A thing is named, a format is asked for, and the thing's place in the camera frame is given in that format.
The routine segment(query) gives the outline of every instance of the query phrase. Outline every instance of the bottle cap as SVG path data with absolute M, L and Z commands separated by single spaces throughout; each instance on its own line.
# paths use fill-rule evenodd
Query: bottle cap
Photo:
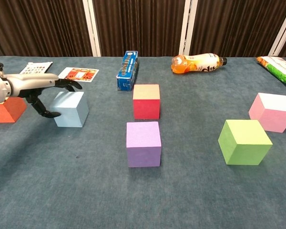
M 223 65 L 227 64 L 227 58 L 223 57 Z

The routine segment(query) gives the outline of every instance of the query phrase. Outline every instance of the light green cube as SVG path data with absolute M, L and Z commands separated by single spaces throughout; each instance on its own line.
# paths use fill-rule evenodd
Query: light green cube
M 227 165 L 257 166 L 272 146 L 258 120 L 226 120 L 218 143 Z

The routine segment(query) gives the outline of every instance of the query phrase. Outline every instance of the blue box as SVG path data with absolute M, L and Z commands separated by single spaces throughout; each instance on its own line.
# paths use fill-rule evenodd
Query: blue box
M 126 51 L 121 69 L 117 74 L 118 90 L 131 91 L 138 72 L 138 51 Z
M 61 113 L 54 118 L 58 127 L 82 127 L 89 113 L 84 92 L 59 92 L 50 110 Z

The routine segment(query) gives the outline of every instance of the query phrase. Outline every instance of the background wall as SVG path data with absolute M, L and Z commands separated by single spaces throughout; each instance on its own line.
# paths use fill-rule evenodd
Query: background wall
M 188 2 L 0 0 L 0 56 L 175 56 Z M 286 0 L 198 0 L 189 54 L 268 55 L 285 18 Z

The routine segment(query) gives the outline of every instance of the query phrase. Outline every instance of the orange cube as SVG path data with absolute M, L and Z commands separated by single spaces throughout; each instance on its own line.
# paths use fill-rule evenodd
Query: orange cube
M 135 84 L 133 89 L 135 119 L 160 118 L 160 88 L 158 84 Z
M 0 123 L 15 123 L 27 108 L 22 98 L 10 97 L 0 103 Z

